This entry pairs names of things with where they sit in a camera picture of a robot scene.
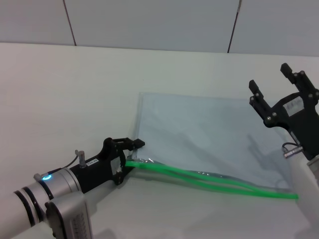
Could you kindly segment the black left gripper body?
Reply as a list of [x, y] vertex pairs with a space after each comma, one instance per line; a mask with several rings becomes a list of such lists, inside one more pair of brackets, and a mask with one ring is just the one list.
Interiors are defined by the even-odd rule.
[[70, 168], [83, 193], [109, 180], [117, 185], [122, 183], [125, 167], [124, 142], [123, 138], [107, 138], [100, 153], [85, 161], [85, 167], [78, 164]]

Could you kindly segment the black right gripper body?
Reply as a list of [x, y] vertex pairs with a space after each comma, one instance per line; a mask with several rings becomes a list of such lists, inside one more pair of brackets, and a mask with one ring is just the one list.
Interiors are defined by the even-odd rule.
[[284, 128], [295, 143], [303, 148], [307, 160], [319, 154], [319, 115], [316, 105], [319, 97], [315, 93], [293, 93], [274, 106], [277, 113], [275, 126]]

